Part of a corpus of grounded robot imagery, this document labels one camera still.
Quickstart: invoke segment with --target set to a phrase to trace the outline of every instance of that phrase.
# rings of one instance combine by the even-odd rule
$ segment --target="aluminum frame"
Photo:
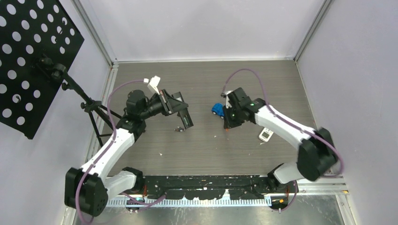
[[[101,53],[103,54],[107,63],[109,65],[112,65],[112,69],[109,72],[107,83],[105,84],[104,91],[103,91],[102,101],[104,102],[104,101],[106,101],[106,98],[108,97],[109,93],[113,89],[119,63],[143,63],[143,62],[158,62],[158,61],[131,61],[131,62],[123,61],[123,62],[118,62],[112,48],[110,47],[108,40],[106,39],[105,33],[103,32],[103,30],[98,31],[98,29],[96,29],[99,23],[97,22],[98,19],[95,15],[93,9],[90,6],[87,6],[90,3],[88,1],[87,2],[85,1],[85,3],[82,4],[82,1],[85,1],[85,0],[72,0],[79,15],[82,17],[83,22],[85,23],[89,33],[93,37],[97,47],[101,50]],[[237,61],[237,60],[245,60],[245,61],[247,61],[247,60],[295,60],[297,62],[299,60],[301,54],[305,50],[312,35],[314,34],[314,32],[318,28],[319,24],[321,23],[324,15],[326,14],[326,12],[332,2],[333,2],[333,0],[325,0],[324,1],[320,11],[318,12],[316,18],[314,19],[314,22],[313,22],[311,28],[307,32],[306,37],[304,38],[302,44],[300,45],[299,51],[297,52],[297,54],[294,58],[161,60],[161,61],[162,62],[176,62],[176,61],[183,62],[183,61]],[[102,131],[104,122],[97,118],[96,123],[99,127],[99,130]],[[90,158],[92,158],[93,155],[96,154],[98,149],[99,149],[99,143],[95,137],[95,134],[93,133],[92,140],[91,140],[90,145],[87,150],[87,158],[86,158],[85,162],[88,161]],[[341,214],[343,216],[344,222],[348,225],[356,224],[353,213],[351,211],[351,207],[348,203],[349,202],[348,201],[349,192],[347,190],[347,186],[345,185],[343,177],[332,178],[332,179],[321,178],[317,182],[311,182],[308,180],[299,180],[298,187],[301,190],[298,193],[298,195],[335,195],[336,200],[339,203],[339,208],[340,208]],[[63,220],[61,221],[60,224],[61,225],[72,225],[74,223],[75,217],[76,217],[76,210],[73,208],[70,208],[70,207],[66,207]]]
[[[316,32],[318,29],[319,25],[322,22],[322,19],[326,15],[330,5],[334,2],[334,0],[324,0],[321,8],[318,11],[318,14],[316,15],[310,29],[308,30],[303,42],[300,45],[300,48],[298,48],[298,51],[296,53],[296,56],[293,58],[295,62],[298,62],[300,59],[301,55],[303,54],[304,50],[306,49],[309,41],[311,40],[313,34]]]

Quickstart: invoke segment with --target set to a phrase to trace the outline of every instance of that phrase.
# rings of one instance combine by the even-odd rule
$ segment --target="hole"
[[[27,81],[22,81],[22,88],[27,90],[29,88],[29,82]]]
[[[16,94],[13,96],[13,102],[18,103],[21,101],[21,96]]]
[[[7,86],[4,84],[0,84],[0,94],[4,94],[7,92]]]
[[[32,109],[33,109],[33,104],[32,103],[28,103],[28,104],[26,104],[25,105],[25,109],[26,109],[26,111],[32,111]]]
[[[43,9],[43,8],[44,8],[44,4],[43,4],[43,2],[42,2],[41,0],[38,0],[38,7],[39,7],[40,9]]]
[[[7,75],[8,75],[8,77],[9,77],[11,80],[14,80],[14,79],[16,78],[16,72],[15,72],[14,70],[10,70],[10,71],[7,73]]]
[[[29,11],[29,14],[31,15],[32,19],[36,19],[37,18],[37,13],[35,10],[31,9]]]
[[[27,52],[28,54],[32,54],[32,53],[33,53],[33,47],[32,47],[31,45],[27,45],[27,46],[26,46],[26,52]]]
[[[11,5],[11,4],[8,4],[8,5],[7,5],[7,11],[8,11],[11,15],[15,15],[15,13],[16,13],[15,7],[14,7],[13,5]]]
[[[41,30],[44,31],[44,32],[47,32],[47,30],[48,30],[47,25],[42,24],[41,25]]]
[[[7,25],[6,19],[0,15],[0,27],[5,27]]]
[[[21,40],[21,35],[18,32],[16,32],[16,31],[13,32],[12,36],[13,36],[13,39],[15,41],[20,41]]]
[[[38,35],[38,34],[35,34],[34,38],[35,38],[35,41],[36,41],[37,43],[39,43],[39,42],[41,41],[41,37],[40,37],[40,35]]]
[[[39,91],[39,90],[34,91],[34,92],[33,92],[33,96],[34,96],[35,98],[39,98],[39,97],[40,97],[40,91]]]
[[[48,14],[47,19],[48,19],[48,21],[50,21],[50,22],[54,22],[54,17],[53,17],[53,15],[51,15],[51,14]]]
[[[51,36],[51,42],[53,44],[56,44],[57,43],[57,38],[55,36]]]
[[[21,67],[25,66],[25,59],[22,57],[19,57],[16,62],[18,63],[18,65],[20,65]]]
[[[25,123],[25,118],[22,117],[22,116],[18,117],[18,118],[16,119],[16,123],[17,123],[18,125],[24,124],[24,123]]]
[[[8,118],[8,117],[11,116],[11,114],[12,114],[11,109],[5,109],[5,110],[3,110],[3,117]]]
[[[3,45],[3,52],[4,52],[5,54],[10,54],[10,53],[12,52],[11,46],[10,46],[10,45],[7,45],[7,44],[4,44],[4,45]]]
[[[28,21],[22,20],[21,25],[22,25],[22,27],[23,27],[25,30],[29,29],[29,23],[28,23]]]

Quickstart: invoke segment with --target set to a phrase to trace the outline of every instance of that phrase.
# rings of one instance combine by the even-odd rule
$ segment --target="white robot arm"
[[[144,186],[141,171],[126,167],[116,176],[108,178],[109,172],[123,153],[145,132],[145,120],[159,113],[169,116],[174,113],[181,118],[184,128],[193,126],[188,113],[188,104],[180,92],[172,95],[159,90],[159,77],[150,80],[148,88],[153,93],[149,99],[141,90],[128,94],[124,115],[116,125],[117,130],[99,152],[79,169],[70,168],[65,179],[65,204],[76,207],[76,193],[79,182],[87,174],[79,192],[81,211],[98,216],[111,199],[126,190],[141,190]]]
[[[298,150],[296,162],[280,164],[268,173],[271,190],[281,189],[293,180],[305,178],[315,181],[338,161],[337,155],[330,148],[309,135],[320,136],[333,145],[328,130],[304,126],[281,114],[271,105],[266,105],[263,99],[251,100],[242,88],[228,91],[224,97],[227,99],[223,107],[224,128],[235,128],[250,121],[269,128]]]

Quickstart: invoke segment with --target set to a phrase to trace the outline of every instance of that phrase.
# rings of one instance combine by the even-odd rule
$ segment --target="wooden table surface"
[[[180,91],[189,104],[194,126],[184,132],[176,114],[157,115],[146,120],[146,133],[128,149],[110,175],[129,166],[147,175],[267,174],[283,162],[296,160],[297,151],[274,134],[261,144],[262,128],[246,122],[241,127],[223,129],[223,120],[211,113],[228,76],[240,68],[256,70],[265,84],[268,98],[279,112],[310,127],[314,120],[303,84],[293,61],[219,61],[162,62],[120,64],[115,87],[130,80],[161,78],[159,89],[172,94]],[[263,98],[256,77],[242,71],[234,76],[227,90],[242,87],[251,99]],[[144,84],[132,84],[114,94],[111,109],[122,114],[127,94],[141,89],[150,97]]]

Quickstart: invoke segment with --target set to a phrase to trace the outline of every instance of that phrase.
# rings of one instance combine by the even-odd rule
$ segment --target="purple cable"
[[[86,220],[83,218],[83,213],[82,213],[82,211],[80,210],[79,195],[80,195],[80,190],[82,189],[82,186],[83,186],[83,182],[84,182],[85,178],[87,177],[88,173],[90,172],[90,170],[91,170],[91,169],[95,166],[95,164],[102,158],[102,156],[105,155],[105,153],[109,150],[109,148],[112,146],[112,144],[114,143],[114,141],[115,141],[115,139],[116,139],[116,125],[115,125],[115,122],[113,121],[112,114],[111,114],[111,111],[110,111],[110,102],[111,102],[112,95],[113,95],[117,90],[119,90],[120,88],[122,88],[122,87],[124,87],[124,86],[126,86],[126,85],[128,85],[128,84],[131,84],[131,83],[142,83],[142,82],[144,82],[144,80],[135,80],[135,81],[130,81],[130,82],[124,83],[124,84],[120,85],[119,87],[117,87],[116,89],[114,89],[114,90],[111,92],[111,94],[109,95],[109,97],[108,97],[108,100],[107,100],[107,114],[108,114],[109,120],[111,121],[111,124],[112,124],[112,129],[113,129],[113,137],[112,137],[112,140],[113,140],[113,141],[109,143],[109,145],[105,148],[105,150],[104,150],[104,151],[98,156],[98,158],[97,158],[96,160],[94,160],[94,162],[88,167],[87,171],[83,174],[82,178],[80,179],[79,184],[77,185],[77,189],[76,189],[76,195],[75,195],[76,211],[77,211],[77,214],[78,214],[78,216],[79,216],[79,219],[80,219],[80,220],[82,221],[82,223],[84,223],[84,224],[91,224],[91,223],[93,222],[93,220],[94,220],[94,217],[92,217],[92,218],[90,219],[90,221],[86,221]]]
[[[162,195],[160,198],[158,198],[158,199],[157,199],[156,201],[154,201],[153,203],[145,203],[145,202],[139,202],[139,201],[137,201],[135,198],[131,197],[130,195],[128,195],[128,194],[126,194],[126,193],[122,193],[122,194],[123,194],[124,196],[130,198],[130,201],[133,202],[133,203],[135,203],[135,204],[146,205],[145,208],[140,209],[140,210],[137,210],[137,212],[144,211],[144,210],[150,208],[151,206],[160,203],[161,201],[163,201],[163,200],[166,198],[165,195]]]

